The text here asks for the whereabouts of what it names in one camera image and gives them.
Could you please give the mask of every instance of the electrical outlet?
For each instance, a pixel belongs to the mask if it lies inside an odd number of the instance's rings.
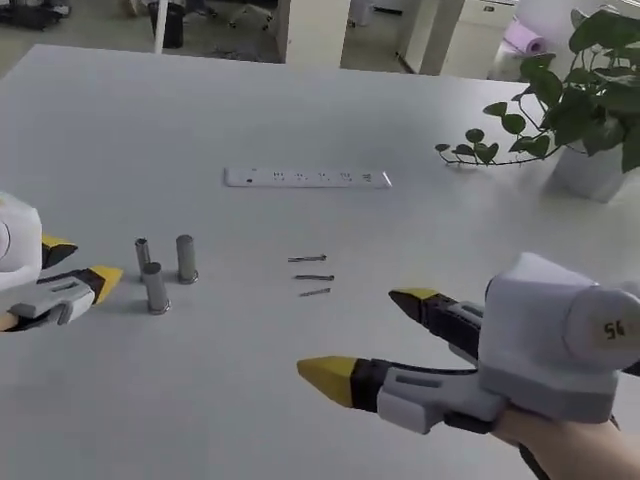
[[[229,187],[391,188],[391,181],[382,170],[225,168],[224,181]]]

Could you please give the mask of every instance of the metal pin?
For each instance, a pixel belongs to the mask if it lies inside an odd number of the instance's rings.
[[[176,238],[176,250],[178,251],[178,282],[190,285],[198,280],[196,270],[196,253],[193,248],[191,235],[180,235]]]
[[[140,268],[140,281],[142,281],[142,269],[147,263],[151,262],[149,242],[147,242],[146,238],[136,240],[136,255],[138,256],[138,267]]]
[[[162,279],[162,265],[158,262],[147,263],[142,267],[142,278],[147,287],[149,313],[151,315],[162,315],[171,308],[171,302],[167,297],[167,289]]]
[[[327,259],[326,255],[319,255],[317,257],[289,257],[289,263],[298,262],[324,262]]]
[[[331,291],[330,288],[323,288],[321,290],[313,290],[312,292],[305,292],[298,295],[299,297],[311,297],[313,295],[322,295],[323,293],[329,293]]]
[[[296,275],[294,280],[324,280],[325,282],[333,282],[335,275]]]

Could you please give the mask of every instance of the office chair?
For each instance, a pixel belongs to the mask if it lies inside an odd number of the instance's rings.
[[[268,30],[273,21],[273,12],[278,6],[278,0],[221,0],[220,3],[241,4],[242,7],[234,11],[229,17],[229,27],[236,28],[238,20],[249,13],[264,19],[263,30]]]

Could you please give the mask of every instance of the white table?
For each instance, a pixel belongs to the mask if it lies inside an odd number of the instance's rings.
[[[460,173],[434,156],[495,126],[478,112],[519,88],[35,47],[0,83],[1,186],[80,245],[66,269],[128,276],[76,324],[0,337],[3,480],[530,478],[494,439],[413,435],[295,369],[326,354],[464,366],[386,293],[481,301],[521,250],[603,282],[637,276],[637,200],[541,194],[552,165]],[[227,165],[384,168],[394,187],[230,189]],[[200,281],[169,283],[173,309],[149,316],[134,240],[171,272],[182,233]],[[326,267],[286,262],[319,253]],[[308,286],[290,277],[310,271],[336,275],[334,291],[298,298]],[[637,430],[640,381],[622,387],[617,414]]]

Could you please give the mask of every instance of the yellow fingertip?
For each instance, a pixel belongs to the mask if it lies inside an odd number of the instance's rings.
[[[440,292],[438,292],[437,290],[432,290],[430,288],[398,288],[392,290],[391,293],[401,293],[405,295],[411,295],[418,298],[419,300],[426,300],[427,298],[438,295],[438,293]]]
[[[93,302],[98,304],[104,301],[105,298],[111,293],[111,290],[118,284],[122,277],[122,270],[114,267],[106,267],[104,265],[96,265],[91,267],[91,270],[96,275],[100,276],[104,280],[104,285],[100,292],[96,293],[96,299]]]
[[[55,247],[56,245],[73,245],[69,240],[64,238],[52,237],[51,235],[42,234],[42,243],[47,247]]]
[[[321,357],[298,361],[298,373],[330,400],[353,407],[351,374],[357,358]]]

